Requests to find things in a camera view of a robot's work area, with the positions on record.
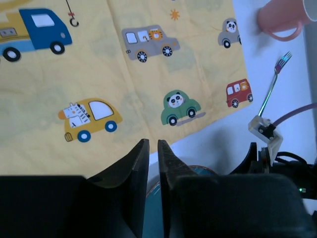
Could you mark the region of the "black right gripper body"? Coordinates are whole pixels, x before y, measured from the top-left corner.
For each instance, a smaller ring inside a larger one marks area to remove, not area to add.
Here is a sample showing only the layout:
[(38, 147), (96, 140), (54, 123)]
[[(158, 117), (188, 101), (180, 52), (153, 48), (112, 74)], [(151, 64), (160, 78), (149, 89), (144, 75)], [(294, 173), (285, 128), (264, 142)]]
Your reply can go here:
[(252, 142), (249, 151), (232, 174), (279, 174), (289, 178), (298, 188), (302, 198), (317, 197), (317, 166), (308, 164), (302, 157), (291, 152), (278, 152), (275, 159), (266, 147), (257, 149)]

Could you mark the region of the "yellow vehicle-print placemat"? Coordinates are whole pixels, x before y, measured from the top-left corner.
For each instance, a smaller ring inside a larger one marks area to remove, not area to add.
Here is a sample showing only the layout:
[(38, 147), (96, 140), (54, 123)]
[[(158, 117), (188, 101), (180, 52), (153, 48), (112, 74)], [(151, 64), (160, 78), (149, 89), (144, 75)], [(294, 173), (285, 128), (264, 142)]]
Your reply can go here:
[(0, 173), (93, 175), (253, 98), (230, 0), (3, 0)]

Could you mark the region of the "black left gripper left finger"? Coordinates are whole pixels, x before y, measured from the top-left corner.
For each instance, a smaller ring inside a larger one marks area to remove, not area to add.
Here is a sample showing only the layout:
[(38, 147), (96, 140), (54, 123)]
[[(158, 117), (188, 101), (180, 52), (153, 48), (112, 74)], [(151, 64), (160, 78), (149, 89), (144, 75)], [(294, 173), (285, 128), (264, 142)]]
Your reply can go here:
[(73, 238), (140, 238), (143, 235), (149, 141), (84, 180), (75, 200)]

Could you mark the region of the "teal floral ceramic plate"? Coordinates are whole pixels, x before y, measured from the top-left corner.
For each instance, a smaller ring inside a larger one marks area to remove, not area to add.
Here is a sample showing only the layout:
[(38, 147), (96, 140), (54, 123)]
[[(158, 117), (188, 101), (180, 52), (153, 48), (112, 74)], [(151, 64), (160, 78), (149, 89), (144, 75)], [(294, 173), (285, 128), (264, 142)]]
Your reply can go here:
[(143, 238), (163, 238), (163, 216), (159, 177), (148, 191), (145, 201)]

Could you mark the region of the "iridescent blue-green fork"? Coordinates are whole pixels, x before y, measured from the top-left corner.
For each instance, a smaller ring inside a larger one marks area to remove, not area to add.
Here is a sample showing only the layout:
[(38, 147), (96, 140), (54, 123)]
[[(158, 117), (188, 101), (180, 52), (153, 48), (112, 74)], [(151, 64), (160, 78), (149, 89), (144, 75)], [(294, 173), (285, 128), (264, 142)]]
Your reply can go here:
[(269, 86), (269, 89), (268, 89), (268, 92), (265, 96), (265, 99), (261, 105), (261, 108), (258, 112), (258, 116), (261, 117), (263, 115), (263, 112), (264, 112), (264, 109), (268, 103), (268, 100), (272, 94), (272, 91), (274, 89), (274, 86), (276, 84), (276, 81), (277, 81), (277, 77), (278, 75), (280, 74), (281, 70), (284, 68), (284, 66), (288, 63), (288, 61), (291, 59), (292, 57), (292, 53), (291, 52), (287, 52), (284, 56), (282, 56), (280, 58), (280, 60), (275, 64), (275, 67), (274, 67), (274, 76), (273, 76), (273, 79), (272, 79), (272, 82)]

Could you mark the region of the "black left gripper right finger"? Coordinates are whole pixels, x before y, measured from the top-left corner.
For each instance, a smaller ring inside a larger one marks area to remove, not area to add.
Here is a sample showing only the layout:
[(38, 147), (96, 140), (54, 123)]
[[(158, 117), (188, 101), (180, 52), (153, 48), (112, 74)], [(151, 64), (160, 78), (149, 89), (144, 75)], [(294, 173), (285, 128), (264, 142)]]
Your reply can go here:
[(197, 174), (173, 153), (166, 140), (158, 141), (158, 164), (163, 236), (165, 238), (183, 238), (183, 222), (176, 184), (182, 176), (196, 176)]

